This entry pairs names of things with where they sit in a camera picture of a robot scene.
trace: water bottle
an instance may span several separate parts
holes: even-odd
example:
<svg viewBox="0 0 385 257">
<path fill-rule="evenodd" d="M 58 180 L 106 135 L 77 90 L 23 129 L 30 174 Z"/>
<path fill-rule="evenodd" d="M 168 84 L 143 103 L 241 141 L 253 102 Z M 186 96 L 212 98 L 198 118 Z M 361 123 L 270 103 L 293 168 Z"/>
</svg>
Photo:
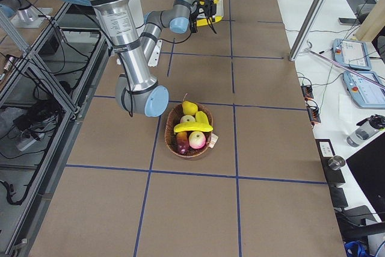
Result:
<svg viewBox="0 0 385 257">
<path fill-rule="evenodd" d="M 349 137 L 346 138 L 348 144 L 352 147 L 358 147 L 367 139 L 373 137 L 380 130 L 385 128 L 385 117 L 375 114 L 357 124 L 360 126 Z"/>
</svg>

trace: wicker basket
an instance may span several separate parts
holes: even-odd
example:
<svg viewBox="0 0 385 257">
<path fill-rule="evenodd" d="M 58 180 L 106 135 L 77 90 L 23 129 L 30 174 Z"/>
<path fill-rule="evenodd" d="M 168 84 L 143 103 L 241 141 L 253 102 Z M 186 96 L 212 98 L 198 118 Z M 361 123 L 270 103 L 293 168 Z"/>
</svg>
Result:
<svg viewBox="0 0 385 257">
<path fill-rule="evenodd" d="M 212 115 L 208 111 L 206 107 L 203 105 L 197 104 L 198 110 L 204 112 L 208 119 L 209 123 L 212 126 Z M 211 141 L 211 132 L 204 132 L 206 137 L 206 144 L 201 149 L 193 149 L 189 148 L 186 153 L 178 153 L 177 151 L 177 143 L 176 143 L 176 134 L 174 134 L 174 127 L 180 122 L 180 118 L 183 117 L 183 108 L 182 104 L 174 107 L 170 113 L 168 114 L 166 129 L 164 132 L 164 140 L 166 142 L 167 147 L 172 151 L 175 155 L 180 156 L 182 158 L 194 158 L 200 156 L 209 148 L 209 143 Z"/>
</svg>

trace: pear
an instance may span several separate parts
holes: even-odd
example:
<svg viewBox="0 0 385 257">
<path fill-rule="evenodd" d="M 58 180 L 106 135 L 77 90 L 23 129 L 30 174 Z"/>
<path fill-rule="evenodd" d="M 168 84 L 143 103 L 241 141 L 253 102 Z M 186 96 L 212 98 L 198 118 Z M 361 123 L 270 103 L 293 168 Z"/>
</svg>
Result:
<svg viewBox="0 0 385 257">
<path fill-rule="evenodd" d="M 195 116 L 198 111 L 198 106 L 193 102 L 183 101 L 182 102 L 183 114 L 189 114 L 190 116 Z"/>
</svg>

